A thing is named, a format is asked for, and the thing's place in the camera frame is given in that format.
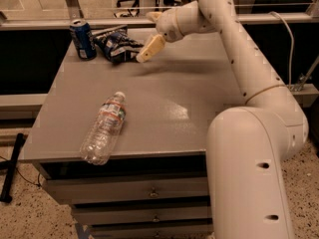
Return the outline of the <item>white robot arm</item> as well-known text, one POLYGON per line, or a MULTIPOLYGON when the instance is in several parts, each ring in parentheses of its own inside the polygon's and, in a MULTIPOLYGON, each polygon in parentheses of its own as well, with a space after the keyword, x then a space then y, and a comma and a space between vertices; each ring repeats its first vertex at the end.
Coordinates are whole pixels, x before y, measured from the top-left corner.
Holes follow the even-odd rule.
POLYGON ((213 239, 295 239, 281 162, 303 147, 307 117, 241 25, 233 0, 195 0, 147 17, 158 32, 139 62, 165 43, 214 30, 244 98, 243 106, 216 116, 207 133, 213 239))

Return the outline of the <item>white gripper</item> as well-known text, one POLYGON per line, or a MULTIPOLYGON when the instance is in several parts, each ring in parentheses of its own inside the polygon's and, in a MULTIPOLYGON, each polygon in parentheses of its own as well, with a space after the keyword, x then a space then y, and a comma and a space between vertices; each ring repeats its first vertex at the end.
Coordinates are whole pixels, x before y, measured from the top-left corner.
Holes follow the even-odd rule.
POLYGON ((169 9, 164 12, 154 11, 148 12, 146 17, 156 22, 158 34, 150 35, 146 43, 137 54, 137 61, 144 63, 158 52, 160 52, 167 42, 176 42, 183 38, 179 26, 177 24, 177 9, 169 9))

